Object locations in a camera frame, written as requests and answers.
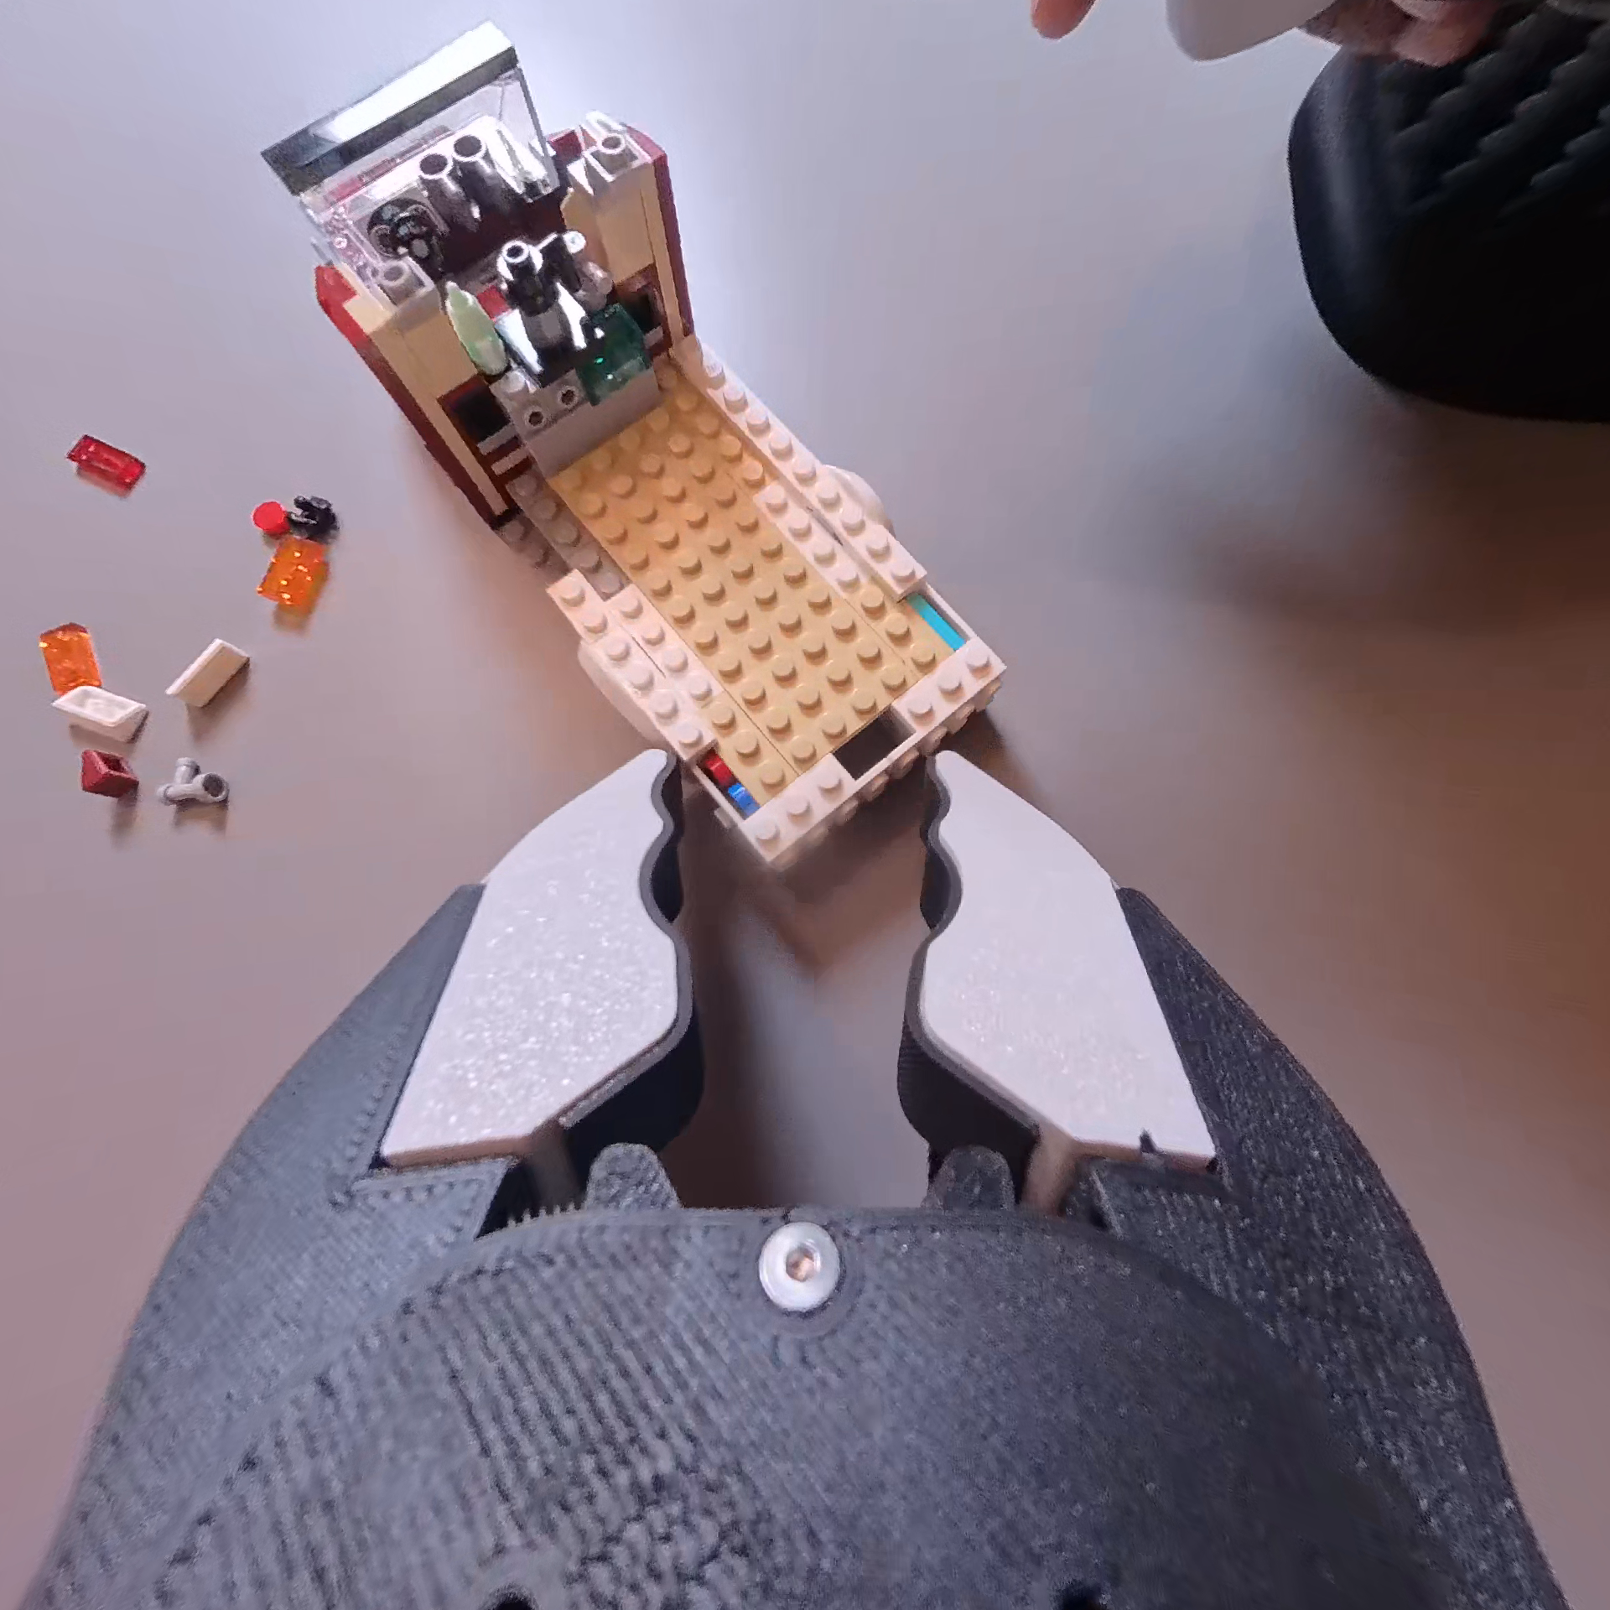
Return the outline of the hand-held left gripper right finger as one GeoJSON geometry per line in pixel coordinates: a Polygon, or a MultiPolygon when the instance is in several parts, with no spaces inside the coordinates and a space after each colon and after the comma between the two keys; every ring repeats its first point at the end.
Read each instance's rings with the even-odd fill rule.
{"type": "Polygon", "coordinates": [[[1112,876],[1071,834],[954,752],[935,809],[914,1043],[1033,1133],[1023,1200],[1058,1212],[1085,1160],[1188,1169],[1215,1141],[1112,876]]]}

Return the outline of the small black angled brick piece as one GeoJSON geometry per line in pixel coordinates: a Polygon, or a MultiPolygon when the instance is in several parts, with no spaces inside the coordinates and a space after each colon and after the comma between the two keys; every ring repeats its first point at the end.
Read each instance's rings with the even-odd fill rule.
{"type": "Polygon", "coordinates": [[[512,305],[496,328],[519,362],[533,370],[562,370],[579,362],[590,343],[590,320],[592,313],[562,288],[542,311],[512,305]]]}

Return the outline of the white tile brick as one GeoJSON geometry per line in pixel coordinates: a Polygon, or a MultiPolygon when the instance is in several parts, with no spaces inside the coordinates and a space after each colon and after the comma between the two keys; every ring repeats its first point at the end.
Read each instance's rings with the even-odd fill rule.
{"type": "Polygon", "coordinates": [[[134,740],[149,715],[144,702],[94,684],[80,684],[56,696],[54,709],[79,730],[111,742],[134,740]]]}

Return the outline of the tan white red brick vehicle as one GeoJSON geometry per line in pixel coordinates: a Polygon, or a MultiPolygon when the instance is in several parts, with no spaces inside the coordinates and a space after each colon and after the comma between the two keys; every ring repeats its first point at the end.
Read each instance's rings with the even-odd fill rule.
{"type": "Polygon", "coordinates": [[[801,861],[989,706],[1000,658],[876,495],[698,339],[644,132],[592,111],[548,134],[483,25],[263,159],[312,226],[328,322],[473,512],[556,568],[583,669],[761,863],[801,861]],[[529,368],[496,257],[571,230],[590,343],[529,368]]]}

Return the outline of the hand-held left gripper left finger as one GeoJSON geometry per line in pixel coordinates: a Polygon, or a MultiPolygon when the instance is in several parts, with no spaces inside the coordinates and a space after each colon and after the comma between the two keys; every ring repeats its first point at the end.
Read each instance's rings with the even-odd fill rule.
{"type": "Polygon", "coordinates": [[[389,1120],[395,1169],[514,1158],[540,1204],[613,1143],[663,1150],[698,1108],[680,911],[680,773],[644,752],[485,878],[389,1120]]]}

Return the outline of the grey desk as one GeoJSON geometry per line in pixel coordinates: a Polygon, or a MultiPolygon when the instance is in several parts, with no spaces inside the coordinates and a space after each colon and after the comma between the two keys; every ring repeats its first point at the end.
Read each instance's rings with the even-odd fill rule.
{"type": "Polygon", "coordinates": [[[1606,1371],[1606,433],[1382,393],[1307,301],[1303,39],[1156,4],[4,16],[4,1419],[69,1442],[272,1077],[629,729],[314,307],[259,148],[483,14],[671,155],[698,330],[1008,660],[964,740],[1311,1064],[1510,1417],[1606,1371]],[[67,462],[140,456],[126,497],[67,462]],[[307,617],[263,500],[328,499],[307,617]],[[130,742],[54,709],[90,629],[130,742]],[[251,656],[205,709],[167,686],[251,656]],[[82,750],[136,796],[88,796],[82,750]],[[230,784],[171,807],[180,757],[230,784]]]}

